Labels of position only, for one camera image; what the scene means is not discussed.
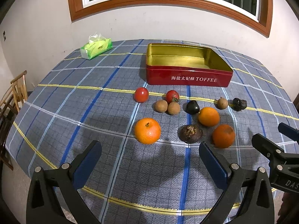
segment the tomato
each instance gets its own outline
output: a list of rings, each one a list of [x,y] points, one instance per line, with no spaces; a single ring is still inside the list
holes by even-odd
[[[145,87],[139,87],[134,93],[134,100],[138,103],[144,103],[149,99],[149,92]]]
[[[175,90],[170,90],[165,96],[165,100],[170,104],[171,102],[178,102],[180,99],[179,94]]]

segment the orange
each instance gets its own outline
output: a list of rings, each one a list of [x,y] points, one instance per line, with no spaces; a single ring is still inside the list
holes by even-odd
[[[198,121],[205,126],[211,127],[219,123],[220,116],[216,109],[204,107],[198,113]]]
[[[213,141],[215,147],[227,148],[235,141],[235,132],[234,129],[229,125],[219,125],[213,131]]]
[[[135,125],[135,136],[143,144],[153,144],[159,140],[161,126],[152,118],[144,118]]]

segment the metal tin box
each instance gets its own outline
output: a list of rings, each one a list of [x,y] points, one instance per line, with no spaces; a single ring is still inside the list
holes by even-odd
[[[147,83],[227,87],[233,70],[212,49],[184,44],[147,47]]]

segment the brown wooden window frame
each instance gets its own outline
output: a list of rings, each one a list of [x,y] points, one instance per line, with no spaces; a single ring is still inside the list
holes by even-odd
[[[260,3],[260,19],[257,22],[231,8],[206,0],[108,0],[85,8],[83,8],[82,0],[68,0],[72,22],[94,13],[124,6],[142,4],[179,5],[203,9],[227,16],[249,26],[268,38],[272,23],[273,0],[260,0]]]

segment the silver bolt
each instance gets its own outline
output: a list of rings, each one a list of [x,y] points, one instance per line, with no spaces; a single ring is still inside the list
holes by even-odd
[[[66,162],[66,163],[64,163],[64,164],[62,164],[62,169],[68,169],[68,167],[69,167],[70,165]]]
[[[260,170],[262,173],[266,172],[266,170],[265,170],[263,167],[260,167],[259,170]]]
[[[40,167],[40,166],[38,166],[38,167],[36,167],[36,168],[35,168],[35,170],[34,170],[34,171],[38,173],[40,170],[41,170],[41,167]]]
[[[231,165],[231,168],[237,170],[237,169],[239,168],[239,165],[236,164],[236,163],[233,163],[233,164]]]

